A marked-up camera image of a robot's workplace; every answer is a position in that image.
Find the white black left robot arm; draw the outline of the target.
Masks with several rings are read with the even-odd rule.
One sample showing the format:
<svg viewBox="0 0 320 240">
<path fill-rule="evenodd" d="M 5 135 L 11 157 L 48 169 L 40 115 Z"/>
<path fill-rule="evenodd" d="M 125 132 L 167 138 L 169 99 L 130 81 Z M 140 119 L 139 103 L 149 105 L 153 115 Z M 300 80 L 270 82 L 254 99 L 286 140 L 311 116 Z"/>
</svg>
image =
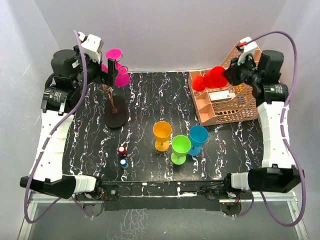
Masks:
<svg viewBox="0 0 320 240">
<path fill-rule="evenodd" d="M 86 194 L 97 200 L 103 195 L 101 180 L 93 175 L 63 173 L 63 156 L 71 123 L 91 83 L 113 83 L 117 70 L 103 71 L 101 47 L 86 43 L 55 52 L 41 102 L 41 132 L 32 168 L 19 185 L 27 192 L 69 199 Z"/>
</svg>

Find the white red box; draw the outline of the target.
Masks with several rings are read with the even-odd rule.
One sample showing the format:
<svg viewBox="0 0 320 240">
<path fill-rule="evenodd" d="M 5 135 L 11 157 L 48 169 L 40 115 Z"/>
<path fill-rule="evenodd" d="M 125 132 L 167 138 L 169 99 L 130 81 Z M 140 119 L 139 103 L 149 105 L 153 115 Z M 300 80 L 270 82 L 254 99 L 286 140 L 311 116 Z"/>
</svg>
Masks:
<svg viewBox="0 0 320 240">
<path fill-rule="evenodd" d="M 226 102 L 232 100 L 236 94 L 229 90 L 221 90 L 208 93 L 209 99 L 212 103 Z"/>
</svg>

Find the aluminium base frame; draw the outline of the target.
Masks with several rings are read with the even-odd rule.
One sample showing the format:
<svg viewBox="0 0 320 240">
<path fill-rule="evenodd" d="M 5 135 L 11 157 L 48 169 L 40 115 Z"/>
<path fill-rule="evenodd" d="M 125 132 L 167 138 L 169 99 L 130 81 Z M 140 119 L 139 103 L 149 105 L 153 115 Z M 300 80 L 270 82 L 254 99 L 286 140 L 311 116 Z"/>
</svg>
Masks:
<svg viewBox="0 0 320 240">
<path fill-rule="evenodd" d="M 121 183 L 101 197 L 56 201 L 33 193 L 20 240 L 306 240 L 303 222 L 284 227 L 298 215 L 294 192 L 245 193 L 240 201 L 220 195 L 216 186 L 195 183 Z"/>
</svg>

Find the pink wine glass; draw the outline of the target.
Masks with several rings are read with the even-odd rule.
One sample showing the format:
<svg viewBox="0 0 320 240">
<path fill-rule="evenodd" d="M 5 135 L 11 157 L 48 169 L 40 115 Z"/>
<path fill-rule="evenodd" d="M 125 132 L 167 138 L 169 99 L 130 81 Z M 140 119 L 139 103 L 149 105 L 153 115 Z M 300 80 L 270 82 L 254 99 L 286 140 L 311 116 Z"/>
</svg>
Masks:
<svg viewBox="0 0 320 240">
<path fill-rule="evenodd" d="M 123 53 L 118 48 L 113 48 L 108 50 L 105 53 L 106 59 L 113 59 L 115 60 L 115 68 L 118 71 L 118 74 L 115 78 L 115 85 L 117 87 L 124 87 L 129 84 L 130 82 L 130 76 L 128 74 L 128 67 L 125 65 L 122 65 L 120 61 L 123 58 Z"/>
<path fill-rule="evenodd" d="M 108 73 L 108 67 L 103 63 L 101 64 L 101 72 L 106 74 Z"/>
</svg>

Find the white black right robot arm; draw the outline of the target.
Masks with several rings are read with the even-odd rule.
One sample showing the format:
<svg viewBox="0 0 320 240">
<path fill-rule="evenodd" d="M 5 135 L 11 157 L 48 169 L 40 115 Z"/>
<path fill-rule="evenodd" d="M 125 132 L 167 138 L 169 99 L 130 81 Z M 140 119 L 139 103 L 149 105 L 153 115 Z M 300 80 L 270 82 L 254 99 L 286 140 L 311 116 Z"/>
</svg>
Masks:
<svg viewBox="0 0 320 240">
<path fill-rule="evenodd" d="M 224 178 L 223 194 L 230 199 L 241 191 L 287 193 L 300 184 L 304 176 L 285 138 L 288 123 L 284 111 L 289 89 L 279 81 L 283 61 L 283 53 L 276 50 L 264 50 L 258 63 L 251 53 L 244 52 L 233 58 L 222 74 L 233 86 L 245 83 L 252 88 L 263 137 L 261 167 L 229 173 Z"/>
</svg>

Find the peach plastic file organizer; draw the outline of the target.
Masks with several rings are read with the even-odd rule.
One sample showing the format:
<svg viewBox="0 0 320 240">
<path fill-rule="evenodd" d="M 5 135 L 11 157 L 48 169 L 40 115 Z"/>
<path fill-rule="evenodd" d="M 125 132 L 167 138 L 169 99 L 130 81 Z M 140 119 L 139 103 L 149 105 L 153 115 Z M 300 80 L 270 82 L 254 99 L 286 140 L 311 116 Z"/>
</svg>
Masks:
<svg viewBox="0 0 320 240">
<path fill-rule="evenodd" d="M 239 57 L 240 54 L 237 48 L 233 47 L 220 66 L 226 70 L 230 66 L 231 60 Z M 233 86 L 228 82 L 228 84 L 222 88 L 205 88 L 203 91 L 193 90 L 193 78 L 195 76 L 204 76 L 205 73 L 210 70 L 211 69 L 191 71 L 188 77 L 188 86 L 199 124 L 201 126 L 211 126 L 257 119 L 259 113 L 256 107 L 256 99 L 252 95 L 252 87 L 245 83 Z M 235 97 L 229 101 L 210 101 L 210 92 L 225 90 L 235 93 Z"/>
</svg>

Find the blue wine glass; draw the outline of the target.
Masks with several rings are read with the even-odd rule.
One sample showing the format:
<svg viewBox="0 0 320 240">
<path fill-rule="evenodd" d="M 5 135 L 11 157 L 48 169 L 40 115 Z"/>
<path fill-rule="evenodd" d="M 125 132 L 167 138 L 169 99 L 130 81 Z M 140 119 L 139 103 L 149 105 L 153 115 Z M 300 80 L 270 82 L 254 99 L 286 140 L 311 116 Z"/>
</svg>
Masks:
<svg viewBox="0 0 320 240">
<path fill-rule="evenodd" d="M 209 133 L 205 127 L 195 125 L 190 129 L 188 138 L 191 142 L 188 154 L 190 156 L 197 156 L 201 152 L 202 146 L 207 142 Z"/>
</svg>

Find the red wine glass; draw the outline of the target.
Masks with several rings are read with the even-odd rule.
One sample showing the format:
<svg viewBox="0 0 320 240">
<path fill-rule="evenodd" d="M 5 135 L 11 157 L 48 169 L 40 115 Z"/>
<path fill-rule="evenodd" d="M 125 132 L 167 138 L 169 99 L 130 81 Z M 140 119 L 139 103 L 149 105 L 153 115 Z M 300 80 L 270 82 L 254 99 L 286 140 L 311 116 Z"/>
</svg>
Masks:
<svg viewBox="0 0 320 240">
<path fill-rule="evenodd" d="M 197 92 L 202 92 L 205 88 L 224 88 L 228 80 L 223 76 L 225 68 L 216 66 L 206 72 L 204 76 L 198 75 L 192 79 L 192 88 Z"/>
</svg>

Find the green wine glass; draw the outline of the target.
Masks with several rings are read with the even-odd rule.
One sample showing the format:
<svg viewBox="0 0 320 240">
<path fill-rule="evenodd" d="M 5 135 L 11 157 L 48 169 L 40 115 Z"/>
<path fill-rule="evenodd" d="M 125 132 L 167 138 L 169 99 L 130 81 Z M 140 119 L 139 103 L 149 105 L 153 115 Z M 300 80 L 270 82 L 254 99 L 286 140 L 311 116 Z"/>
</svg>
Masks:
<svg viewBox="0 0 320 240">
<path fill-rule="evenodd" d="M 177 135 L 172 139 L 171 142 L 171 161 L 175 165 L 182 165 L 186 161 L 186 155 L 188 154 L 189 150 L 191 149 L 191 141 L 185 135 Z"/>
</svg>

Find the orange wine glass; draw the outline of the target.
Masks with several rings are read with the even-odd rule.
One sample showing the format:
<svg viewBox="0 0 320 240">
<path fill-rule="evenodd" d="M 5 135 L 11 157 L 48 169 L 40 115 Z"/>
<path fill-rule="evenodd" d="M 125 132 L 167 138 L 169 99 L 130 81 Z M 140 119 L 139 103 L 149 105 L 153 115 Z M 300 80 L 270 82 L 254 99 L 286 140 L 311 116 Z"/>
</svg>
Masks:
<svg viewBox="0 0 320 240">
<path fill-rule="evenodd" d="M 171 125 L 166 121 L 158 121 L 154 124 L 152 130 L 155 138 L 155 149 L 159 152 L 167 151 L 170 146 Z"/>
</svg>

